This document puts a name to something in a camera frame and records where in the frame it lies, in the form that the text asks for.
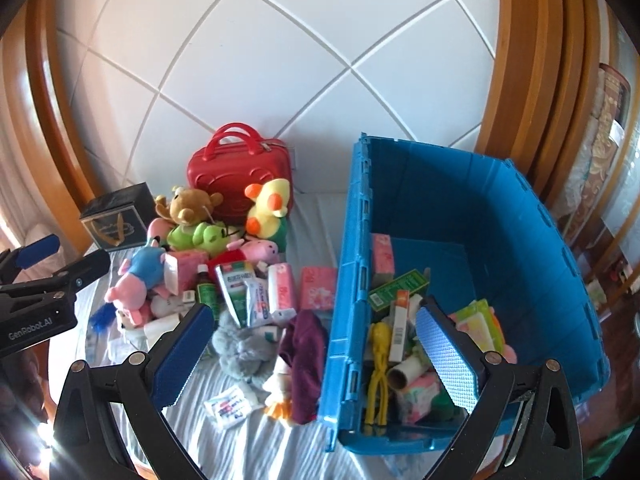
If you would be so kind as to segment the pink pig plush red dress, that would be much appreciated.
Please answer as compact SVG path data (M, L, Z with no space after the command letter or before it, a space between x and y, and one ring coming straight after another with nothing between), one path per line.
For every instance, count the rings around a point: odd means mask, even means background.
M208 273L213 278L217 266L241 261L248 261L252 266L261 262L265 264L279 263L279 247L272 240L262 240L261 238L234 240L221 254L207 261Z

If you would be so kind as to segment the white cardboard tube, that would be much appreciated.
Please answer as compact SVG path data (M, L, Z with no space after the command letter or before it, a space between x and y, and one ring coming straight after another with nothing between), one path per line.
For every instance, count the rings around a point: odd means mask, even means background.
M148 348L151 349L163 334L172 332L181 322L181 315L179 313L173 313L171 315L164 316L163 318L157 318L143 326L143 333L148 344Z

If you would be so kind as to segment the green pink wet wipes pack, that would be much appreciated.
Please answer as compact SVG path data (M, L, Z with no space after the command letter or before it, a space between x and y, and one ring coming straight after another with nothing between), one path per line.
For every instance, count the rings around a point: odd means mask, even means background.
M483 352L503 353L506 346L495 310L486 299L474 300L449 315L459 332L466 333Z

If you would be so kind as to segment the brown bear plush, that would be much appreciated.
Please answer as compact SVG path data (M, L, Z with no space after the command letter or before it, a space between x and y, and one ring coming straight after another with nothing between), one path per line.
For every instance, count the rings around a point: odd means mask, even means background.
M221 193L208 194L198 188L175 186L171 200L165 196L155 197L155 211L160 218L171 221L176 226L197 226L212 220L213 212L224 201Z

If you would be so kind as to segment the white alcohol wipes packet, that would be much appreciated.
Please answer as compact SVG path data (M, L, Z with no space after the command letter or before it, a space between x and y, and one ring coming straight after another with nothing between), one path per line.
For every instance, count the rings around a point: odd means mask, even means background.
M218 430L227 430L262 408L262 402L249 384L237 382L205 401L204 408Z

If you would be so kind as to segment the grey fluffy plush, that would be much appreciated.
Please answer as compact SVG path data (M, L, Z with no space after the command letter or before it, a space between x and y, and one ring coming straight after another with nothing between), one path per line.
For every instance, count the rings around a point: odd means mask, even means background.
M278 344L265 335L236 325L227 311L221 313L212 344L224 374L262 390L272 375Z

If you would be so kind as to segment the white duck plush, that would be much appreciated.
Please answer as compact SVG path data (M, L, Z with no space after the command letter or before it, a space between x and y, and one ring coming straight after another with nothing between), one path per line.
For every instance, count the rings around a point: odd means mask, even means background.
M264 413L284 426L292 426L292 376L291 367L281 358L274 363L273 372L262 385L268 393Z

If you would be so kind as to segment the blue feather toy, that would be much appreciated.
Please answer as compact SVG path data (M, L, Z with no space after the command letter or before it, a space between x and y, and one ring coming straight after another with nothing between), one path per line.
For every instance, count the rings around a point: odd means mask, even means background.
M102 334L110 328L116 320L116 308L111 302L99 307L89 318L89 327L96 333Z

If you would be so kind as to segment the pink pig plush blue shirt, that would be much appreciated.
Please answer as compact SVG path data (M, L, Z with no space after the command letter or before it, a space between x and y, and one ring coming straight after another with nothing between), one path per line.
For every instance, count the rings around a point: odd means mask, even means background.
M118 281L106 291L104 300L114 306L127 327L140 327L151 319L148 304L151 290L159 289L160 296L168 296L164 286L164 264L170 230L171 224L167 220L154 219L149 225L145 245L122 262Z

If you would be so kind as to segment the black gift bag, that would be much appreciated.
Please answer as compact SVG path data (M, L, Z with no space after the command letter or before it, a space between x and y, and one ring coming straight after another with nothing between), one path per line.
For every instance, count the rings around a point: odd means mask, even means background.
M90 200L79 217L94 244L107 252L144 245L155 218L154 197L145 182Z

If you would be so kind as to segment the red toy suitcase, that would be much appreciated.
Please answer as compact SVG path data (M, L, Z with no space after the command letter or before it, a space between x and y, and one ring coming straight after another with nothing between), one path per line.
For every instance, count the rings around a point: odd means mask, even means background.
M253 206L244 194L247 185L277 178L293 181L290 152L284 142L264 138L244 122L229 122L192 155L186 178L190 188L222 195L224 201L214 210L216 220L240 224Z

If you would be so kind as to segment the dark brown medicine bottle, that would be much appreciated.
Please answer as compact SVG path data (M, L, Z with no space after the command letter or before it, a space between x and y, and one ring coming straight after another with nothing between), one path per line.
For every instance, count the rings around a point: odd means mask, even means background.
M218 322L220 317L220 307L216 285L208 272L206 263L198 265L198 275L196 276L196 298L200 304L205 304L213 312L214 321Z

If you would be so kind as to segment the yellow plastic toy tongs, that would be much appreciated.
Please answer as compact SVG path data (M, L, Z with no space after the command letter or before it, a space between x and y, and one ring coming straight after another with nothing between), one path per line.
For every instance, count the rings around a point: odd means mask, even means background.
M373 356L373 372L368 387L364 423L385 427L388 419L387 367L390 362L392 329L384 322L373 323L370 327L369 342Z

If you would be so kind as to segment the pink tissue pack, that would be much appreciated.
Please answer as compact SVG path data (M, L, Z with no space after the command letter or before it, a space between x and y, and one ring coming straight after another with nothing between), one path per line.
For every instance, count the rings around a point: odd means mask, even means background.
M268 268L268 302L271 318L277 325L285 326L296 317L293 271L286 262L275 263Z

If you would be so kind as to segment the yellow duck plush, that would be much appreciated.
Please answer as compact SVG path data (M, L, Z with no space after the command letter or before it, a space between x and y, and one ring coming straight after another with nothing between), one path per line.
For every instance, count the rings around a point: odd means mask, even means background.
M264 184L253 183L247 185L244 194L253 202L245 221L245 232L261 240L270 240L278 246L279 252L285 252L290 181L277 178Z

